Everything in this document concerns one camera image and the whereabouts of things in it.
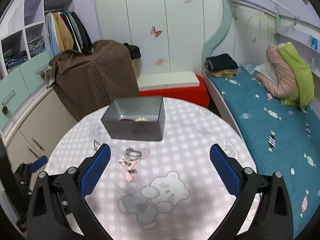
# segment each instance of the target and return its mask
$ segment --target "blue bedspread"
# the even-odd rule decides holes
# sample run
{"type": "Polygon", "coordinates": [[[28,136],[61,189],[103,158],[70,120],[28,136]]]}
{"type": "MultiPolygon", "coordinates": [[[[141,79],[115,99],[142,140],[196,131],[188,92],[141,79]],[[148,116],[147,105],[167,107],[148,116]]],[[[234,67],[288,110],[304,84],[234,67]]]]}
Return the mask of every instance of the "blue bedspread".
{"type": "Polygon", "coordinates": [[[223,95],[260,174],[280,171],[288,188],[296,237],[320,204],[320,120],[308,106],[284,106],[244,68],[210,80],[223,95]]]}

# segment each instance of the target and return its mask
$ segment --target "round table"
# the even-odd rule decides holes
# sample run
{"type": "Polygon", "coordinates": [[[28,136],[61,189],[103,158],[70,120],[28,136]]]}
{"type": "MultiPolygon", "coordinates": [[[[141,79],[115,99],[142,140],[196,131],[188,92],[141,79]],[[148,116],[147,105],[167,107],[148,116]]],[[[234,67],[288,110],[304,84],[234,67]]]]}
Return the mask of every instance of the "round table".
{"type": "MultiPolygon", "coordinates": [[[[107,108],[87,115],[65,134],[45,171],[64,173],[94,155],[94,140],[106,143],[111,160],[85,200],[113,239],[207,240],[235,201],[210,161],[210,147],[218,143],[228,156],[256,171],[245,143],[206,108],[172,98],[164,98],[161,142],[114,140],[100,121],[107,108]],[[118,163],[128,147],[142,152],[131,183],[118,163]]],[[[240,233],[249,228],[259,200],[257,194],[240,233]]]]}

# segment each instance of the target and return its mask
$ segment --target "metal box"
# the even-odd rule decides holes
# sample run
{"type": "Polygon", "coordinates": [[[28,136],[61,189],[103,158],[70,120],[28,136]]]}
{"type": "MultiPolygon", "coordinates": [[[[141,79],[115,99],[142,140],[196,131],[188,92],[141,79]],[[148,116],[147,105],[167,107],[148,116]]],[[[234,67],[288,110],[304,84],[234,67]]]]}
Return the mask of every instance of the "metal box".
{"type": "Polygon", "coordinates": [[[112,139],[138,141],[162,141],[164,121],[163,97],[116,98],[101,118],[112,139]]]}

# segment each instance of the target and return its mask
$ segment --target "cabinet handle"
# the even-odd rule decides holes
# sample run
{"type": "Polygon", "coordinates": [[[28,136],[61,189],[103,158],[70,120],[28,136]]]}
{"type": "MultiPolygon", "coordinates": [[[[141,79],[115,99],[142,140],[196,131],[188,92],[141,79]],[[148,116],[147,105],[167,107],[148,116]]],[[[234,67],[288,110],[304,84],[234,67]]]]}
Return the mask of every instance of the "cabinet handle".
{"type": "Polygon", "coordinates": [[[31,141],[33,141],[33,142],[34,142],[34,143],[39,147],[39,149],[43,151],[43,149],[42,149],[41,145],[40,145],[40,144],[38,144],[38,143],[37,143],[37,141],[36,141],[35,139],[31,138],[31,141]]]}
{"type": "Polygon", "coordinates": [[[2,100],[1,104],[2,104],[2,113],[4,115],[7,115],[9,109],[6,106],[6,102],[8,102],[16,93],[14,92],[14,90],[12,89],[10,91],[10,93],[2,100]]]}
{"type": "Polygon", "coordinates": [[[28,151],[30,151],[37,159],[39,159],[39,157],[35,154],[35,152],[33,150],[30,149],[30,147],[27,147],[28,151]]]}
{"type": "Polygon", "coordinates": [[[35,71],[35,73],[37,74],[37,75],[39,75],[39,74],[41,74],[42,72],[44,72],[44,70],[47,70],[47,69],[49,69],[49,65],[48,64],[46,64],[46,65],[44,65],[44,66],[42,66],[41,68],[39,68],[37,71],[35,71]]]}

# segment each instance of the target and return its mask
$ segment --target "mint green cabinet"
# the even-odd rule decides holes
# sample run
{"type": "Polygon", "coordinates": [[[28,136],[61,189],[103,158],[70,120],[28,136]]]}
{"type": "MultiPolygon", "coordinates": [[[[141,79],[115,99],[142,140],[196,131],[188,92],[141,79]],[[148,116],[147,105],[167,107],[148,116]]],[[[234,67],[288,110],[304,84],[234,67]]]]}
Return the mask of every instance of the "mint green cabinet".
{"type": "Polygon", "coordinates": [[[51,49],[47,49],[20,65],[23,80],[31,94],[44,83],[40,74],[51,68],[48,63],[53,56],[51,49]]]}
{"type": "Polygon", "coordinates": [[[0,102],[1,109],[3,106],[8,108],[8,113],[0,113],[0,129],[4,127],[6,122],[10,119],[14,111],[23,103],[30,93],[22,78],[20,68],[13,70],[0,82],[0,102]]]}

